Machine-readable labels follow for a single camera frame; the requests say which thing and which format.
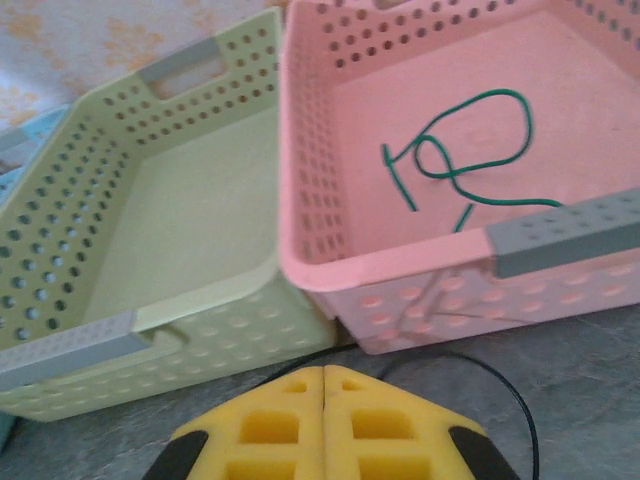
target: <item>gray floor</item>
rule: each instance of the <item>gray floor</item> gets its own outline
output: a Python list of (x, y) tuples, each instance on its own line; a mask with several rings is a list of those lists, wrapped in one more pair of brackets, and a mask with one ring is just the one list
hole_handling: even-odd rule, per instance
[[(640, 478), (639, 320), (636, 306), (447, 347), (487, 361), (521, 391), (539, 430), (541, 478), (628, 480)], [(397, 355), (369, 357), (352, 351), (319, 363), (375, 375)], [(25, 422), (0, 457), (0, 478), (141, 479), (176, 427), (274, 370), (235, 375), (56, 423)], [(407, 364), (390, 381), (481, 423), (520, 476), (531, 478), (524, 416), (489, 374), (456, 359), (424, 360)]]

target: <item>green cord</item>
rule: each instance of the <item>green cord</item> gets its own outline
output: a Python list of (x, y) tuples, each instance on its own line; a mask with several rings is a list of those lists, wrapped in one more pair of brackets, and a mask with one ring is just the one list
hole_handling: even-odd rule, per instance
[[(466, 108), (476, 102), (479, 102), (480, 100), (483, 100), (485, 98), (488, 97), (493, 97), (493, 96), (498, 96), (498, 95), (504, 95), (504, 96), (508, 96), (508, 97), (512, 97), (515, 98), (518, 103), (520, 104), (520, 106), (522, 107), (523, 113), (524, 113), (524, 117), (525, 117), (525, 122), (527, 125), (527, 133), (524, 139), (524, 142), (522, 144), (522, 146), (520, 147), (520, 149), (512, 156), (501, 159), (501, 160), (493, 160), (490, 162), (484, 162), (484, 163), (478, 163), (476, 165), (470, 165), (468, 167), (463, 167), (463, 168), (458, 168), (456, 169), (453, 165), (453, 161), (451, 160), (451, 156), (449, 155), (449, 152), (447, 151), (447, 149), (445, 148), (445, 146), (433, 135), (428, 135), (427, 132), (436, 124), (438, 123), (440, 120), (442, 120), (443, 118), (452, 115), (454, 113), (456, 113), (457, 111)], [(485, 205), (496, 205), (496, 206), (517, 206), (517, 205), (544, 205), (544, 206), (549, 206), (549, 207), (561, 207), (562, 204), (556, 200), (551, 200), (551, 199), (547, 199), (547, 198), (526, 198), (526, 199), (513, 199), (513, 200), (501, 200), (501, 199), (493, 199), (493, 198), (488, 198), (488, 197), (483, 197), (480, 195), (475, 195), (467, 190), (465, 190), (464, 188), (462, 188), (460, 186), (460, 184), (458, 183), (457, 177), (459, 175), (462, 175), (463, 173), (466, 172), (471, 172), (474, 170), (480, 170), (480, 169), (485, 169), (485, 168), (493, 168), (493, 167), (498, 167), (501, 165), (507, 165), (509, 163), (512, 163), (514, 161), (516, 161), (517, 159), (519, 159), (520, 157), (522, 157), (525, 152), (529, 149), (529, 147), (531, 146), (531, 141), (533, 139), (533, 115), (531, 113), (531, 108), (529, 107), (529, 103), (527, 102), (527, 100), (524, 98), (523, 95), (521, 95), (520, 93), (516, 92), (515, 90), (510, 90), (510, 89), (506, 89), (506, 88), (499, 88), (499, 89), (495, 89), (495, 90), (489, 90), (487, 92), (481, 93), (480, 95), (476, 95), (473, 98), (470, 98), (469, 100), (462, 102), (459, 105), (456, 105), (453, 108), (450, 108), (449, 110), (439, 114), (438, 116), (436, 116), (433, 120), (431, 120), (431, 122), (429, 122), (429, 124), (422, 129), (422, 131), (416, 136), (416, 138), (411, 141), (397, 156), (392, 157), (391, 156), (391, 152), (389, 149), (389, 146), (387, 144), (383, 144), (382, 145), (382, 156), (384, 159), (384, 164), (385, 166), (389, 169), (389, 172), (391, 173), (391, 177), (393, 179), (393, 182), (395, 183), (396, 187), (398, 188), (398, 190), (400, 191), (400, 193), (402, 194), (402, 196), (405, 198), (406, 202), (409, 205), (409, 208), (412, 211), (417, 211), (418, 207), (416, 206), (415, 202), (413, 201), (411, 195), (409, 194), (409, 191), (406, 189), (406, 187), (404, 186), (404, 184), (402, 183), (402, 180), (400, 180), (400, 177), (398, 176), (398, 173), (394, 167), (394, 164), (400, 160), (402, 157), (404, 157), (412, 148), (413, 150), (413, 162), (416, 166), (416, 168), (420, 171), (420, 173), (422, 173), (423, 175), (429, 177), (429, 178), (433, 178), (433, 179), (449, 179), (451, 181), (451, 185), (453, 186), (453, 188), (456, 190), (456, 192), (458, 192), (458, 194), (462, 195), (463, 197), (469, 199), (469, 200), (473, 200), (474, 202), (477, 203), (482, 203)], [(433, 173), (428, 171), (426, 168), (424, 168), (421, 164), (420, 161), (420, 147), (422, 145), (423, 142), (428, 142), (431, 143), (434, 147), (436, 147), (436, 149), (440, 152), (440, 155), (442, 157), (442, 159), (444, 160), (444, 163), (447, 167), (447, 172), (445, 173)], [(462, 213), (460, 219), (458, 220), (458, 222), (456, 223), (454, 232), (459, 232), (460, 230), (462, 230), (462, 227), (464, 226), (464, 223), (467, 221), (467, 219), (469, 218), (471, 211), (473, 210), (473, 204), (469, 204), (467, 205), (467, 207), (465, 208), (464, 212)]]
[(469, 218), (469, 215), (471, 215), (471, 212), (473, 212), (474, 206), (475, 205), (473, 203), (467, 204), (467, 206), (464, 209), (464, 212), (462, 212), (462, 215), (456, 222), (456, 226), (453, 227), (453, 233), (458, 233), (460, 230), (462, 230), (462, 227), (464, 227), (464, 224), (466, 223), (467, 218)]

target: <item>plastic basket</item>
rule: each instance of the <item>plastic basket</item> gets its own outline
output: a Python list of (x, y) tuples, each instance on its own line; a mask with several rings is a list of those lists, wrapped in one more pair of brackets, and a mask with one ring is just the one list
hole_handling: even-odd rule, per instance
[[(282, 60), (283, 270), (370, 353), (640, 300), (640, 15), (613, 1), (299, 1)], [(493, 89), (524, 95), (523, 158), (449, 178), (397, 155), (442, 112)], [(526, 134), (513, 98), (440, 118), (455, 168), (502, 159)], [(423, 143), (420, 159), (447, 172)]]
[[(279, 37), (266, 10), (74, 106), (0, 216), (3, 410), (54, 420), (334, 343), (278, 272)], [(211, 59), (226, 72), (154, 93)]]
[(0, 205), (68, 109), (68, 105), (62, 105), (30, 119), (14, 130), (0, 134), (0, 165), (10, 168), (7, 172), (0, 171)]

